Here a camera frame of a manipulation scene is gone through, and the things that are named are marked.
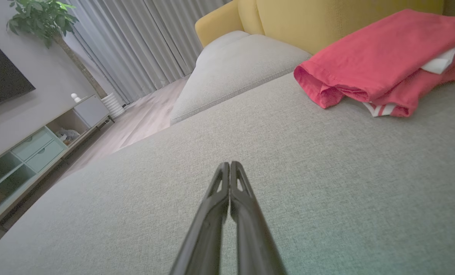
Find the sofa armrest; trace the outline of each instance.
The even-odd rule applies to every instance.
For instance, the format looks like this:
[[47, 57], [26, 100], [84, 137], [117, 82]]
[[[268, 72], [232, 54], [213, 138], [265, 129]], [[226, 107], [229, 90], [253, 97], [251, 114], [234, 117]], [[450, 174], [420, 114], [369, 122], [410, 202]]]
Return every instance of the sofa armrest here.
[[203, 47], [226, 33], [235, 30], [243, 31], [238, 12], [238, 0], [233, 0], [200, 18], [195, 23], [195, 30]]

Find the wooden floor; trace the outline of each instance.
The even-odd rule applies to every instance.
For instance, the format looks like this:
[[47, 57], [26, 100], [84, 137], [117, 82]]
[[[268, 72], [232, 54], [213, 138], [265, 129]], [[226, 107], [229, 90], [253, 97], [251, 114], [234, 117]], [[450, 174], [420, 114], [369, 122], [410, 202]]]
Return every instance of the wooden floor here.
[[[188, 76], [134, 102], [126, 112], [107, 123], [100, 131], [80, 144], [66, 162], [53, 169], [1, 222], [10, 228], [55, 183], [110, 155], [170, 126], [170, 113], [185, 86]], [[0, 239], [4, 232], [0, 230]]]
[[126, 108], [115, 124], [94, 137], [84, 152], [74, 155], [73, 164], [61, 179], [82, 169], [93, 160], [110, 155], [141, 139], [170, 127], [170, 113], [180, 96], [188, 76], [179, 79], [152, 94], [139, 99]]

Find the gray curtain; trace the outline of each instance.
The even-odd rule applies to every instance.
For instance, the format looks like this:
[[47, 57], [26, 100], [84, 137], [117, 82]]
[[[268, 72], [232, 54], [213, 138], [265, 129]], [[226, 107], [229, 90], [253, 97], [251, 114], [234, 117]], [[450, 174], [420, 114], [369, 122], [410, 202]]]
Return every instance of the gray curtain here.
[[75, 36], [126, 103], [192, 72], [195, 22], [230, 0], [69, 0]]

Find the folded clothing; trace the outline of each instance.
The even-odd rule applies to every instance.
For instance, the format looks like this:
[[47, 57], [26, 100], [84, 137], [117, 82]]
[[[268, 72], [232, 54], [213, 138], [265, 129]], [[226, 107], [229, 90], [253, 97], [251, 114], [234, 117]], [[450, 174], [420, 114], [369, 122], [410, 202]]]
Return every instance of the folded clothing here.
[[322, 108], [348, 96], [374, 116], [410, 116], [422, 96], [455, 80], [455, 56], [442, 74], [420, 69], [454, 46], [455, 17], [407, 9], [318, 52], [294, 77]]

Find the yellow cushion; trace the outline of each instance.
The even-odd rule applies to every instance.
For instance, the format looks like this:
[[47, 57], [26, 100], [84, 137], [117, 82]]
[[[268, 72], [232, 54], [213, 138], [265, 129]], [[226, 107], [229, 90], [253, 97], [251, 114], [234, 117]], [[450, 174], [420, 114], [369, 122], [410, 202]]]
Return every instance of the yellow cushion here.
[[235, 30], [244, 30], [238, 12], [238, 0], [208, 13], [195, 23], [195, 30], [202, 46]]
[[264, 34], [257, 10], [256, 0], [239, 0], [238, 12], [246, 33]]
[[257, 7], [266, 36], [315, 54], [402, 9], [441, 14], [443, 0], [258, 0]]

